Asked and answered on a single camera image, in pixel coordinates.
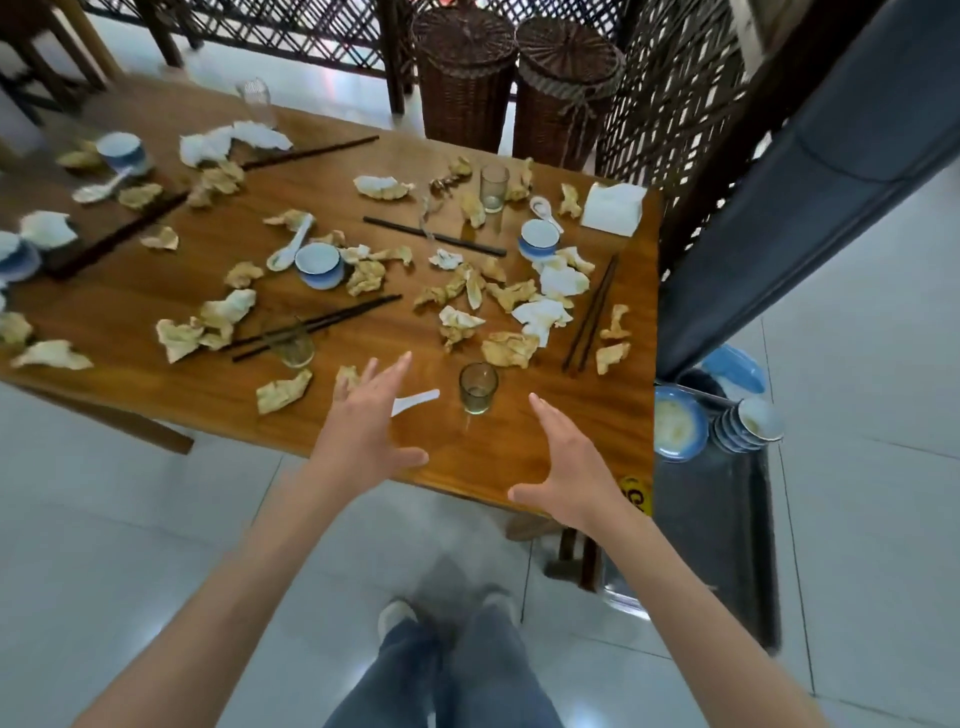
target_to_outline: small glass cup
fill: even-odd
[[[488,164],[480,170],[480,202],[489,214],[503,209],[509,179],[510,170],[502,164]]]
[[[260,335],[291,369],[300,369],[313,361],[313,339],[296,314],[271,313],[260,325]]]
[[[496,369],[485,361],[467,364],[460,372],[460,401],[471,415],[482,415],[493,402],[500,383]]]
[[[247,105],[250,119],[271,129],[276,128],[276,115],[270,106],[270,89],[263,79],[251,79],[237,84],[237,93]]]

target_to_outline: lidded wicker basket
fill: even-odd
[[[514,157],[581,170],[623,79],[623,54],[591,28],[533,17],[516,29]]]
[[[496,152],[516,66],[514,26],[458,6],[419,13],[412,31],[426,137]]]

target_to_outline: white shoe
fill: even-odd
[[[380,635],[380,642],[383,643],[390,631],[405,619],[417,621],[417,613],[403,599],[394,599],[385,606],[383,611],[380,612],[380,618],[376,621],[376,631]]]
[[[510,624],[517,628],[520,626],[520,610],[516,606],[514,598],[506,592],[490,592],[484,597],[483,606],[492,606],[502,610],[510,620]]]

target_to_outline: basket lid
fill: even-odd
[[[510,21],[473,6],[420,12],[412,30],[418,50],[439,66],[482,68],[516,55]]]
[[[572,20],[524,20],[516,29],[516,44],[535,70],[568,84],[601,84],[613,77],[620,64],[612,43]]]

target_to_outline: blue jeans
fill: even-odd
[[[428,625],[407,619],[324,728],[561,728],[553,703],[527,664],[523,642],[497,607],[478,610],[444,655]]]

